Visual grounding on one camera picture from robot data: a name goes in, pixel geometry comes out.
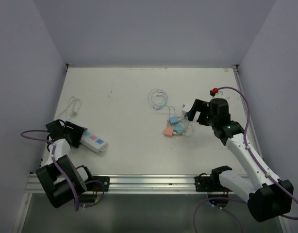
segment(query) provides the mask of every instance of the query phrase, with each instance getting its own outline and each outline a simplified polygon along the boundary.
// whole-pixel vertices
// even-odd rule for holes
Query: red cap
[[[217,94],[217,93],[218,93],[218,88],[214,88],[214,89],[212,90],[212,93],[213,93],[213,94]]]

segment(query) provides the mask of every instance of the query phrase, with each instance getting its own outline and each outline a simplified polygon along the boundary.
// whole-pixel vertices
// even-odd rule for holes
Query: light blue cable
[[[162,100],[161,103],[156,103],[156,102],[153,100],[153,95],[154,95],[155,93],[157,93],[157,92],[160,93],[160,96],[161,96],[161,97],[163,97],[163,100]],[[165,91],[161,90],[161,89],[155,88],[155,89],[151,90],[151,91],[149,92],[149,94],[148,94],[148,103],[149,103],[149,105],[150,105],[153,109],[155,109],[155,110],[161,110],[161,109],[167,107],[168,110],[169,110],[169,116],[168,116],[168,117],[170,118],[170,114],[171,114],[171,110],[170,110],[170,108],[172,108],[172,109],[174,110],[174,116],[176,115],[176,110],[175,110],[175,108],[174,108],[173,106],[167,105],[167,101],[168,101],[167,93],[166,93]]]

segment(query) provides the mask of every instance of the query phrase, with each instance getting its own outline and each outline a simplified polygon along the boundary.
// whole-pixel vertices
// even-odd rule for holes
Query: white table
[[[55,119],[70,97],[83,101],[74,123],[87,127],[109,142],[105,152],[94,153],[80,146],[69,154],[75,166],[86,165],[93,174],[200,174],[228,165],[245,174],[231,152],[217,139],[211,127],[192,123],[191,137],[162,134],[168,109],[154,110],[148,93],[159,88],[167,92],[168,104],[181,114],[184,103],[209,101],[214,87],[237,88],[232,69],[222,68],[70,68]],[[245,126],[240,96],[223,90],[232,120]]]

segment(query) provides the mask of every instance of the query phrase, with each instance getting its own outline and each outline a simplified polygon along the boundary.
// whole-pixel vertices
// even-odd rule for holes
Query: gray floor
[[[97,206],[73,210],[73,202],[55,209],[44,194],[34,194],[23,233],[193,233],[192,215],[204,195],[106,195]],[[258,223],[244,204],[226,207],[243,222],[247,233],[282,233],[277,218]],[[199,233],[240,233],[240,226],[229,214],[200,207]]]

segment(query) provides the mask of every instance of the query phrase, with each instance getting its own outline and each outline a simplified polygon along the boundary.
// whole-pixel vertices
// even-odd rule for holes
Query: power strip
[[[105,140],[97,137],[89,130],[84,131],[80,143],[90,148],[94,152],[103,152],[108,146],[108,143]]]

